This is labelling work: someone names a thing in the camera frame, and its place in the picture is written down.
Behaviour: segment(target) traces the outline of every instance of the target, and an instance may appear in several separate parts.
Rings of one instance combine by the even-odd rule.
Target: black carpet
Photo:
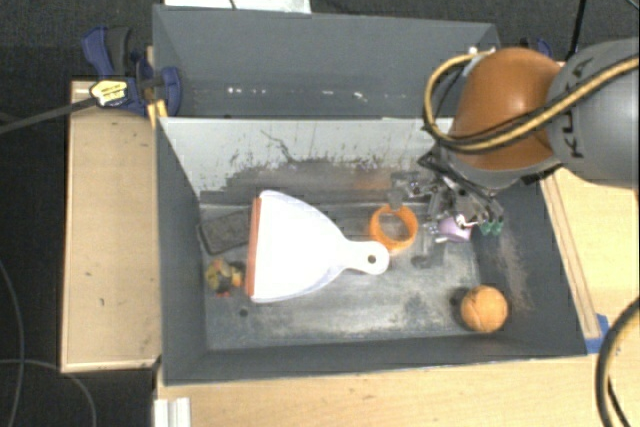
[[[133,28],[151,43],[151,10],[161,0],[0,0],[0,113],[17,117],[64,104],[75,75],[91,74],[80,36],[104,23]],[[540,36],[562,58],[578,0],[312,0],[316,12],[384,14],[495,23],[504,44]],[[589,0],[581,45],[638,35],[624,0]],[[26,355],[58,359],[65,216],[64,120],[0,136],[0,259],[13,279],[26,330]],[[0,358],[17,356],[10,296],[0,281]],[[0,425],[11,408],[16,366],[0,366]],[[150,371],[82,375],[102,426],[150,422]],[[28,367],[16,426],[90,425],[82,393],[67,379]]]

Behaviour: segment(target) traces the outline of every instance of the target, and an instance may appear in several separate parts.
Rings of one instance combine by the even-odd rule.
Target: orange ring
[[[409,236],[403,240],[396,240],[389,237],[380,226],[381,214],[393,214],[403,223]],[[392,210],[390,205],[384,205],[376,210],[369,220],[369,235],[373,240],[380,242],[389,251],[400,251],[408,248],[416,239],[418,234],[418,219],[413,211],[406,206],[401,206],[398,210]]]

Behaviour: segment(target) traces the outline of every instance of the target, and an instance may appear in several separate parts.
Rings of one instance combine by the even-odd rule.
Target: blue clamp
[[[182,85],[177,68],[163,68],[159,77],[154,77],[154,70],[146,58],[131,56],[135,64],[135,77],[127,74],[127,41],[130,30],[115,28],[109,30],[99,25],[82,37],[82,51],[85,59],[91,64],[100,80],[117,77],[127,84],[127,98],[124,102],[114,104],[115,108],[125,109],[139,116],[146,116],[149,100],[143,94],[145,89],[154,89],[158,93],[164,89],[162,98],[167,104],[169,116],[175,116],[180,109]]]
[[[540,52],[542,55],[546,55],[547,57],[553,58],[553,52],[551,50],[551,45],[547,43],[542,38],[520,38],[520,46],[524,48],[530,48],[531,50],[535,50],[536,52]]]
[[[607,331],[609,331],[609,320],[605,315],[596,313],[596,320],[598,321],[598,325],[600,326],[600,337],[585,339],[584,343],[587,348],[587,354],[597,354],[598,352],[600,352],[600,347],[602,347],[604,337],[607,335]]]

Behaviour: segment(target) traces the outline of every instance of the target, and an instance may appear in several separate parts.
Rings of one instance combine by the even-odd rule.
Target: gray bin
[[[305,28],[298,31],[299,25]],[[265,188],[301,197],[328,212],[350,238],[361,236],[363,220],[385,199],[391,173],[418,170],[415,162],[429,148],[420,130],[425,79],[440,60],[468,46],[484,47],[487,38],[497,45],[491,26],[448,29],[456,25],[156,8],[156,65],[179,67],[187,100],[181,115],[200,116],[162,119],[157,130],[166,384],[585,354],[537,185],[502,193],[506,222],[500,237],[476,231],[468,244],[437,245],[422,232],[382,276],[346,272],[318,292],[266,305],[252,304],[240,290],[216,297],[203,278],[209,256],[198,237],[202,219],[248,209]],[[359,39],[363,31],[365,42]],[[400,45],[403,34],[407,45]],[[268,35],[274,48],[264,50]],[[283,45],[289,56],[278,60]],[[389,53],[379,53],[380,45]],[[422,45],[419,51],[416,45]],[[241,48],[243,60],[230,60]],[[357,50],[349,54],[349,48]],[[368,51],[378,52],[378,59],[367,59]],[[318,64],[310,54],[333,64]],[[394,62],[402,69],[390,72]],[[245,84],[233,100],[225,91],[240,79],[230,63],[242,70]],[[252,81],[258,76],[268,91],[284,83],[286,89],[305,73],[304,87],[299,84],[290,98],[274,94],[272,103],[244,89],[257,85]],[[389,91],[398,93],[393,98],[378,87],[388,81]],[[318,96],[329,82],[334,94]],[[445,114],[454,111],[457,94],[454,86]],[[420,218],[423,206],[411,206]],[[243,247],[232,251],[238,259],[246,254]],[[413,265],[413,257],[424,265]],[[508,322],[494,334],[472,333],[457,318],[460,291],[479,283],[494,284],[510,303]]]

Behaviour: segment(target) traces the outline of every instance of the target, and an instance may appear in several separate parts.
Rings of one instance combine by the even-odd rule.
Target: orange dustpan edge
[[[257,197],[251,207],[251,221],[249,224],[249,253],[247,255],[247,279],[245,290],[249,297],[253,297],[256,279],[256,251],[258,249],[258,226],[260,225],[260,206],[262,200]]]

